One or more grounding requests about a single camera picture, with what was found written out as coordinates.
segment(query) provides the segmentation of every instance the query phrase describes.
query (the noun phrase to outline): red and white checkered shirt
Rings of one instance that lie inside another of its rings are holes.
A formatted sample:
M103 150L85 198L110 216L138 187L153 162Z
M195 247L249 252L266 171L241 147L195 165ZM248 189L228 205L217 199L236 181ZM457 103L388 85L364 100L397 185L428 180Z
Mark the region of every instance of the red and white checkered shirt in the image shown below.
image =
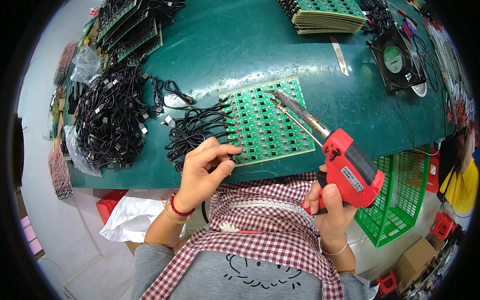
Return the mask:
M210 200L210 227L192 235L142 300L166 299L200 251L298 268L322 281L323 299L343 299L333 262L320 254L314 218L300 205L314 181L311 172L220 185ZM234 230L263 233L225 232L225 224Z

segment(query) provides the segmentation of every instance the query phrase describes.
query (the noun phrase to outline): clear plastic bag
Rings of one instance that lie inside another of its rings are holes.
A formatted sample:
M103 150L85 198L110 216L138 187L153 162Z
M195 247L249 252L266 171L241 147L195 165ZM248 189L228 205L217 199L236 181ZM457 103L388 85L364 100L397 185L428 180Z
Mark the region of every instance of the clear plastic bag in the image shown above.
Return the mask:
M68 153L75 164L75 168L85 174L102 177L102 172L88 162L86 152L78 146L78 135L75 126L65 125L63 129L65 130L65 142Z
M103 58L99 57L88 45L84 45L72 59L75 64L70 79L89 84L92 78L102 72Z

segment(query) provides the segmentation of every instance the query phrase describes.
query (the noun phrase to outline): green workbench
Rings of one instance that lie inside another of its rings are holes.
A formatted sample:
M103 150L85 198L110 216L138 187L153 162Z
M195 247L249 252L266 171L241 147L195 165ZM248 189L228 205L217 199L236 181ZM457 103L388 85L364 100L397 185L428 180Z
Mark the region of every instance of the green workbench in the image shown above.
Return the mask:
M391 1L420 24L418 35L433 53L421 17L403 0ZM298 76L310 110L331 130L344 129L370 156L379 157L426 144L450 133L445 128L440 89L418 97L411 89L388 95L362 31L356 34L297 35L275 0L187 1L175 24L165 26L164 45L153 53L143 71L175 81L194 98L198 107L218 101L221 93L282 78ZM390 6L399 24L403 17ZM345 76L338 66L329 35L336 37L348 66ZM149 84L144 99L152 101ZM170 114L149 118L145 146L129 169L102 170L102 178L71 168L73 187L103 189L153 189L180 185L180 175L165 160L169 127L160 122ZM235 168L225 182L272 178L312 171L325 157L315 152Z

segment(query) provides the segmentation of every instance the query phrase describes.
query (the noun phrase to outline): bracelet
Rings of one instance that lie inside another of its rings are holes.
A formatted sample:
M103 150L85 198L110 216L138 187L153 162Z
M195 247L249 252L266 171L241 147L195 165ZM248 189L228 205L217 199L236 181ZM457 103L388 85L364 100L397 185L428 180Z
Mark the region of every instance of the bracelet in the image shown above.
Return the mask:
M171 202L168 201L167 203L165 203L165 206L163 207L163 211L167 214L167 216L170 218L170 220L172 220L176 224L186 224L186 223L188 223L188 221L190 220L190 216L188 216L188 218L185 221L180 221L180 220L177 220L174 217L172 217L167 211L167 205L168 204L170 204L170 207L172 206Z
M348 236L347 236L347 233L345 232L345 246L343 246L343 249L340 250L340 251L338 251L337 253L330 254L330 253L325 252L325 251L322 249L322 238L321 238L321 237L320 237L320 243L319 243L319 245L320 245L320 250L322 250L322 254L324 254L324 255L330 255L330 256L332 256L332 255L337 255L337 254L341 253L343 250L345 250L345 248L346 248L347 245L348 245Z
M187 213L181 213L175 208L175 206L173 205L173 198L175 198L176 194L177 193L173 193L172 196L170 197L170 206L172 207L173 212L179 216L190 216L191 214L193 214L193 212L195 211L195 207Z

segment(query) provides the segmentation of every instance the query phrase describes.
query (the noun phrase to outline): fan label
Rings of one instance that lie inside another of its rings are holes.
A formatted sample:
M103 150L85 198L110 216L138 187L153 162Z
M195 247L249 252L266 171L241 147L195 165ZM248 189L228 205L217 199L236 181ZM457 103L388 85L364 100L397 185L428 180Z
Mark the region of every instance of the fan label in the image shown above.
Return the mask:
M395 46L387 46L384 49L384 63L392 73L398 73L402 69L402 54Z
M363 185L360 183L360 181L357 179L357 177L353 175L353 172L347 166L344 166L343 168L341 168L340 171L342 172L343 176L345 176L345 178L347 178L347 180L350 181L353 188L357 192L360 192L365 189Z

